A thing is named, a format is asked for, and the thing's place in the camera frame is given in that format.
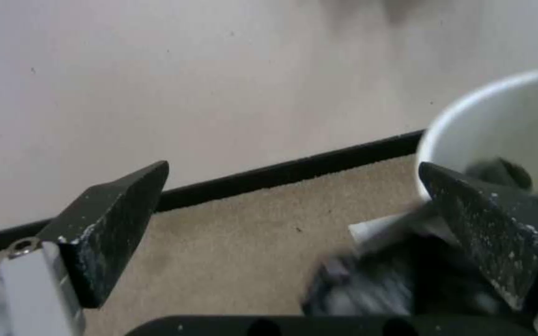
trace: black baseboard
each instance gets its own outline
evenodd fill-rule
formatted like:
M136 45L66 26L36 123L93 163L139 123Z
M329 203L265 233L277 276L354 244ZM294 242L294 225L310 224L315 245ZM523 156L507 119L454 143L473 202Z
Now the black baseboard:
M363 145L250 170L225 178L167 190L162 193L156 212L193 206L211 200L277 187L373 162L410 155L416 152L422 135L423 130L406 133ZM49 223L49 220L44 219L36 223L0 231L0 250L6 249L18 239L34 236Z

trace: hole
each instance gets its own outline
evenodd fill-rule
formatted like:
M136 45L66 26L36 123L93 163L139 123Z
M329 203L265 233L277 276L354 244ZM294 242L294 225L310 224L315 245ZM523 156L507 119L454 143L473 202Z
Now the hole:
M23 240L21 242L17 242L14 246L14 249L17 251L22 251L23 249L26 249L26 247L29 247L32 245L32 242L30 240Z
M246 336L282 336L277 323L267 319L258 319L248 328Z
M418 336L418 332L402 319L389 319L383 326L383 336Z

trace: beige carpet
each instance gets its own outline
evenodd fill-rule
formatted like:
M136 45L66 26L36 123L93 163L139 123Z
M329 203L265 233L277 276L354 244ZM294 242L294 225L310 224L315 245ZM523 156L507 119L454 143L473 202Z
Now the beige carpet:
M155 215L105 307L86 311L87 335L163 315L299 314L316 261L352 247L349 224L418 200L413 159Z

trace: white cup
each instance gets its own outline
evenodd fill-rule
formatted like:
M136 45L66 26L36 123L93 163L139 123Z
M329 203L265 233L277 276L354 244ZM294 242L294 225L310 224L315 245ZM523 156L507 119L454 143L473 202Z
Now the white cup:
M475 162L495 157L523 166L538 192L538 70L477 89L433 121L417 151L421 198L431 199L418 178L420 162L464 172Z

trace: white wall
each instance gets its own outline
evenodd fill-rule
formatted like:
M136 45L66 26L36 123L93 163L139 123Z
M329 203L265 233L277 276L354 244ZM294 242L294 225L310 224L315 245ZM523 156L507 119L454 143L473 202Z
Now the white wall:
M538 67L535 0L0 0L0 229L427 126Z

